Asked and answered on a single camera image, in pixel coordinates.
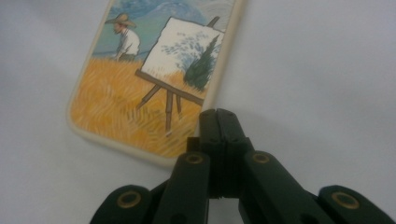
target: van gogh painting print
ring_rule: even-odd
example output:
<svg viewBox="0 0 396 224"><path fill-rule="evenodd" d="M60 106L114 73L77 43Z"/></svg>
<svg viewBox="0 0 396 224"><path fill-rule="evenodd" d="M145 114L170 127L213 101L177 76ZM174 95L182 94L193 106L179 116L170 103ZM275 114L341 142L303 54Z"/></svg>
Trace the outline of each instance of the van gogh painting print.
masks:
<svg viewBox="0 0 396 224"><path fill-rule="evenodd" d="M234 1L111 2L70 104L74 128L149 155L183 153Z"/></svg>

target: brass ring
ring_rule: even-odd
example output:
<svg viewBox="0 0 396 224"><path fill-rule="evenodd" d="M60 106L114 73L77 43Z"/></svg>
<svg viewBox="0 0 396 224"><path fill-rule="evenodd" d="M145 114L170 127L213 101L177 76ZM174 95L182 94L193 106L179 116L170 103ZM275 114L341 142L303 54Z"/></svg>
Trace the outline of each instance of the brass ring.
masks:
<svg viewBox="0 0 396 224"><path fill-rule="evenodd" d="M199 164L204 161L204 158L202 158L202 156L197 154L191 154L186 157L186 161L191 164Z"/></svg>
<svg viewBox="0 0 396 224"><path fill-rule="evenodd" d="M265 154L256 153L253 155L253 160L258 163L267 163L270 161L270 158Z"/></svg>
<svg viewBox="0 0 396 224"><path fill-rule="evenodd" d="M121 208L131 208L139 204L140 201L142 201L142 196L134 190L129 190L120 195L117 205Z"/></svg>
<svg viewBox="0 0 396 224"><path fill-rule="evenodd" d="M347 209L358 209L361 206L356 198L341 191L334 192L332 199Z"/></svg>

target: easel leg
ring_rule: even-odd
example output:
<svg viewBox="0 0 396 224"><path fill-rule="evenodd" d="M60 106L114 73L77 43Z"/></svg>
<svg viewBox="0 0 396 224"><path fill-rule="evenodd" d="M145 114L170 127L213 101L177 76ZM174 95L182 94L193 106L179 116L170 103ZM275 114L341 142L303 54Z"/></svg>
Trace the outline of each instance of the easel leg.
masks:
<svg viewBox="0 0 396 224"><path fill-rule="evenodd" d="M136 106L136 110L140 109L140 107L142 107L145 103L147 103L149 101L149 99L151 99L151 97L160 89L161 87L159 85L155 85L151 91L149 91L142 99L142 101L140 102L140 104L138 104Z"/></svg>
<svg viewBox="0 0 396 224"><path fill-rule="evenodd" d="M176 103L177 103L178 118L181 119L181 97L179 95L176 95Z"/></svg>
<svg viewBox="0 0 396 224"><path fill-rule="evenodd" d="M172 121L172 107L173 107L173 93L171 91L166 92L166 136L170 135L171 132L171 121Z"/></svg>

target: painted man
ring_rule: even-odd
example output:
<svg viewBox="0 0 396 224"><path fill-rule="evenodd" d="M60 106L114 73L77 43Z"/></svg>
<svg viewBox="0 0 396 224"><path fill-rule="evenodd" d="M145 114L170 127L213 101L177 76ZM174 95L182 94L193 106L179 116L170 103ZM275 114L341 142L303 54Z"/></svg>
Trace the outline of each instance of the painted man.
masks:
<svg viewBox="0 0 396 224"><path fill-rule="evenodd" d="M117 18L106 21L106 23L112 23L114 33L120 35L120 44L114 59L116 61L133 61L139 52L140 40L135 32L128 29L128 26L135 28L136 24L129 21L126 13L121 13Z"/></svg>

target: white shirt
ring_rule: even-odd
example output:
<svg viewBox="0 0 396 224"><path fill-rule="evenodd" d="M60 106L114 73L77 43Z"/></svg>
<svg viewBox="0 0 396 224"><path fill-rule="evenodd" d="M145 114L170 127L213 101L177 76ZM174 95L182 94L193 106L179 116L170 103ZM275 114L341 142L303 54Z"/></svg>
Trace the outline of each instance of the white shirt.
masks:
<svg viewBox="0 0 396 224"><path fill-rule="evenodd" d="M132 30L125 29L120 35L120 45L117 53L134 54L137 55L139 51L140 40L139 36Z"/></svg>

